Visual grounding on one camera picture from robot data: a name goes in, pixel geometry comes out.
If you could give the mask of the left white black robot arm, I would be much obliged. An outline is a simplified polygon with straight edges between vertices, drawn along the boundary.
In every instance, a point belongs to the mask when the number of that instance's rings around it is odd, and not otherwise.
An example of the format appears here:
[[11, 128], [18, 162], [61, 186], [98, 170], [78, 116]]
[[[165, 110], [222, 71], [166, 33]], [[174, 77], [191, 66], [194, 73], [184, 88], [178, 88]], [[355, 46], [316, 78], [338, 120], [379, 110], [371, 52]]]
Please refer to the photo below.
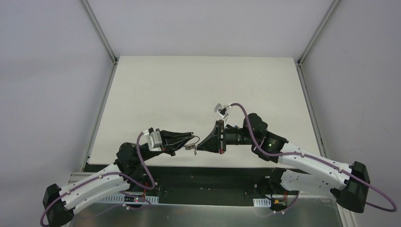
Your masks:
[[60, 187], [48, 186], [43, 198], [42, 227], [62, 227], [89, 205], [114, 193], [126, 190], [151, 191], [156, 181], [145, 162], [161, 154], [175, 152], [194, 139], [193, 132], [172, 132], [149, 128], [142, 131], [135, 143], [123, 143], [117, 159], [100, 171], [78, 182]]

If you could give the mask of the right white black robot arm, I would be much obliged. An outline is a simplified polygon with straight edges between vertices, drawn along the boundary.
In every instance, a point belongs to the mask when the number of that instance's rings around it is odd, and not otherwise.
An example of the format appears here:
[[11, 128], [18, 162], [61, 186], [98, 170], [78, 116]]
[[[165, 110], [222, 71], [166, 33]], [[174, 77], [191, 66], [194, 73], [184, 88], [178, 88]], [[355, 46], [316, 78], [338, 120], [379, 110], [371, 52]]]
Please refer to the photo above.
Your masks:
[[299, 169], [276, 167], [267, 179], [269, 192], [303, 191], [321, 195], [355, 213], [363, 213], [368, 187], [345, 174], [349, 172], [366, 183], [370, 183], [367, 168], [355, 161], [349, 165], [318, 157], [286, 138], [268, 131], [261, 117], [251, 113], [244, 119], [241, 128], [216, 121], [212, 132], [197, 145], [197, 150], [224, 154], [228, 145], [251, 145], [251, 150], [260, 159]]

